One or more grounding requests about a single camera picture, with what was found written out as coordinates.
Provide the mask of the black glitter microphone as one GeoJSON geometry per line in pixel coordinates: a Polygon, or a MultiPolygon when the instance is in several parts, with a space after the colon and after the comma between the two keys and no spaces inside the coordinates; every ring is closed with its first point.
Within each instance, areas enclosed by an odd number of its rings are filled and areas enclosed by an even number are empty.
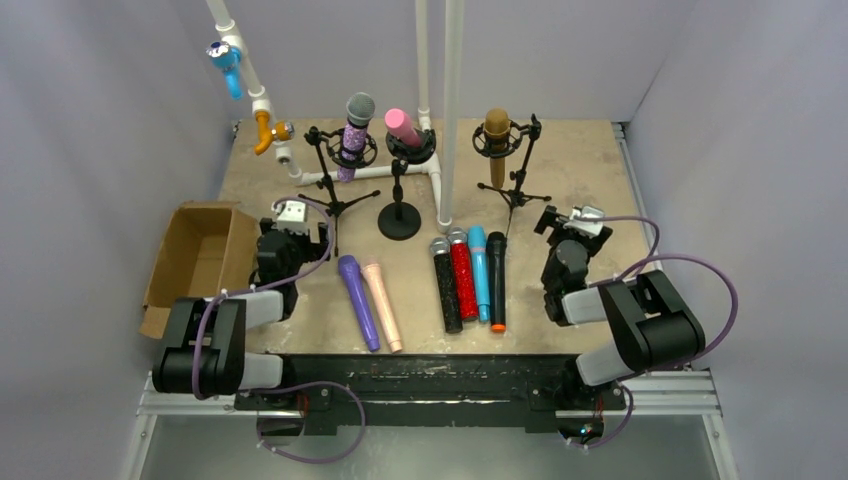
{"type": "Polygon", "coordinates": [[[459,297],[450,254],[450,243],[445,237],[434,238],[429,246],[433,258],[435,278],[447,334],[458,334],[463,330],[459,297]]]}

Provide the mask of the gold microphone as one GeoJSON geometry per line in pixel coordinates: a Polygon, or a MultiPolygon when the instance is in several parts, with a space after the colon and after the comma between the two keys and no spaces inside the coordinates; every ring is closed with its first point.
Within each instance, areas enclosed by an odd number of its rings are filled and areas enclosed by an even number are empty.
{"type": "Polygon", "coordinates": [[[501,189],[505,178],[505,151],[509,147],[511,119],[503,108],[489,110],[484,118],[483,133],[490,162],[490,183],[501,189]]]}

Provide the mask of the black microphone orange end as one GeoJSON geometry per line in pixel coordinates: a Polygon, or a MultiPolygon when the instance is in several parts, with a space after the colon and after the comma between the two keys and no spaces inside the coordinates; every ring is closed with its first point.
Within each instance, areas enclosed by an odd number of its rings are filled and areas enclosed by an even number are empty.
{"type": "Polygon", "coordinates": [[[503,232],[494,231],[487,237],[486,260],[489,283],[490,329],[497,334],[506,332],[506,282],[505,260],[507,238],[503,232]]]}

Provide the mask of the black round-base mic stand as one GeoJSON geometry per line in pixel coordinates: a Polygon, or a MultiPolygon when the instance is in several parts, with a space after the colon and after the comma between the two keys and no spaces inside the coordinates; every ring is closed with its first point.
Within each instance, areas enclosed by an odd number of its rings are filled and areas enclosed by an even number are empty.
{"type": "Polygon", "coordinates": [[[435,153],[437,146],[436,134],[433,129],[413,129],[421,141],[418,147],[403,143],[398,137],[388,133],[386,143],[392,156],[391,174],[394,178],[392,189],[393,202],[386,205],[379,213],[378,228],[386,238],[403,241],[413,237],[421,227],[419,210],[404,201],[401,177],[410,166],[426,163],[435,153]]]}

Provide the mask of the brown cardboard box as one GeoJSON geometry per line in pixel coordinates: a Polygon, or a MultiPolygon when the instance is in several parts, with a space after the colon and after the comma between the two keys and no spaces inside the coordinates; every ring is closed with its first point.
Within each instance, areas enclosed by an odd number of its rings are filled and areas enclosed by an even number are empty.
{"type": "Polygon", "coordinates": [[[172,214],[142,302],[139,333],[160,339],[173,303],[245,289],[260,229],[236,202],[186,202],[172,214]]]}

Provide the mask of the red glitter microphone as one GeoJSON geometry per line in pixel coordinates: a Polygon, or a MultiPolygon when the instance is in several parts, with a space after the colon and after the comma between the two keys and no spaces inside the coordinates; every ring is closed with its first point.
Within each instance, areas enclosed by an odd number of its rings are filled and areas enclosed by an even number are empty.
{"type": "Polygon", "coordinates": [[[479,308],[476,300],[467,232],[460,227],[452,227],[447,232],[447,240],[450,243],[460,316],[464,322],[477,321],[479,319],[479,308]]]}

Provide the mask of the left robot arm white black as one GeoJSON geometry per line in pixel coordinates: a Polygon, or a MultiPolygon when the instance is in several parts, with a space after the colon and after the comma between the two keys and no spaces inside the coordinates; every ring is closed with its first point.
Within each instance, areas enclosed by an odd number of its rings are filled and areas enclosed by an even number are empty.
{"type": "Polygon", "coordinates": [[[280,386],[284,360],[246,349],[249,329],[285,321],[296,308],[296,282],[327,261],[330,229],[276,227],[265,219],[257,241],[257,269],[245,290],[213,297],[182,297],[173,304],[151,373],[160,393],[198,399],[280,386]]]}

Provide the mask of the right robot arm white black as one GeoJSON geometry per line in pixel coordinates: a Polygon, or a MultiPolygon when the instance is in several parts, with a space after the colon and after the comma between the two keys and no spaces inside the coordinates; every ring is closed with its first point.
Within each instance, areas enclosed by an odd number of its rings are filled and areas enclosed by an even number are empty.
{"type": "Polygon", "coordinates": [[[605,385],[704,351],[704,330],[665,273],[588,283],[590,262],[613,233],[603,211],[580,207],[565,215],[548,206],[534,231],[550,246],[541,274],[548,318],[561,327],[605,323],[612,334],[571,363],[578,385],[605,385]]]}

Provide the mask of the black tripod mic stand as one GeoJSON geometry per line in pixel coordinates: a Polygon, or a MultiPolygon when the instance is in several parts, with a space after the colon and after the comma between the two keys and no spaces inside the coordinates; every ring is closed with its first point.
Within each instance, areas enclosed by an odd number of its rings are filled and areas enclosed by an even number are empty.
{"type": "MultiPolygon", "coordinates": [[[[511,116],[511,130],[508,150],[505,151],[505,178],[501,189],[496,189],[488,184],[479,182],[477,187],[480,190],[496,192],[506,202],[508,206],[506,234],[509,233],[514,212],[518,208],[526,206],[529,202],[539,200],[542,202],[550,202],[552,197],[549,195],[531,195],[523,190],[524,183],[527,177],[529,161],[531,159],[536,142],[539,140],[542,132],[542,124],[535,114],[532,114],[530,120],[526,124],[518,124],[511,116]],[[507,171],[506,160],[511,155],[515,154],[522,145],[527,141],[527,149],[520,167],[517,170],[507,171]]],[[[488,158],[487,147],[483,133],[483,122],[475,129],[472,135],[472,146],[474,150],[483,158],[488,158]]]]}
{"type": "Polygon", "coordinates": [[[321,206],[333,221],[333,240],[334,255],[339,256],[339,240],[338,240],[338,223],[341,215],[352,206],[369,198],[377,197],[381,194],[379,189],[368,194],[356,197],[352,200],[340,200],[336,192],[336,183],[341,183],[343,178],[349,177],[353,180],[350,174],[343,175],[342,170],[348,169],[355,172],[358,169],[370,166],[376,159],[377,145],[370,134],[365,134],[364,146],[359,150],[350,150],[343,145],[344,128],[339,128],[333,131],[322,131],[316,126],[311,126],[304,134],[304,138],[308,145],[315,149],[321,173],[314,181],[305,180],[307,184],[314,184],[319,190],[326,191],[329,199],[319,200],[309,197],[303,193],[299,193],[300,199],[309,200],[321,206]]]}

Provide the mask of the hot pink microphone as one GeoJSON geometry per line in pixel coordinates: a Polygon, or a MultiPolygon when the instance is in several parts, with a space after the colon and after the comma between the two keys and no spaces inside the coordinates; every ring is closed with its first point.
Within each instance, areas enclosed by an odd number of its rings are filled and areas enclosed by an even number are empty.
{"type": "Polygon", "coordinates": [[[402,109],[389,109],[384,115],[388,133],[405,147],[419,149],[423,140],[415,128],[411,117],[402,109]]]}

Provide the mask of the glitter purple microphone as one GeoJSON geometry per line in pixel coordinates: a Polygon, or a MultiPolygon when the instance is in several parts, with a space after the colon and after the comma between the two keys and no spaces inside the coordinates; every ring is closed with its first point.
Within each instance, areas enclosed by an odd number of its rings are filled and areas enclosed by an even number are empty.
{"type": "Polygon", "coordinates": [[[347,123],[344,127],[339,158],[338,180],[351,182],[355,170],[363,162],[368,126],[375,114],[373,98],[365,92],[353,94],[346,103],[347,123]]]}

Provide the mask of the light blue microphone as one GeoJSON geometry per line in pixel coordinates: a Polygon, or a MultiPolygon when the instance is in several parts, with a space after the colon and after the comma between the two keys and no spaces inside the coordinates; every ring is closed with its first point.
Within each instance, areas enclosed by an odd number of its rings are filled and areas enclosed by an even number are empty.
{"type": "Polygon", "coordinates": [[[471,226],[468,231],[468,247],[471,256],[473,283],[479,320],[482,323],[490,321],[490,291],[488,279],[488,264],[486,257],[487,238],[482,226],[471,226]]]}

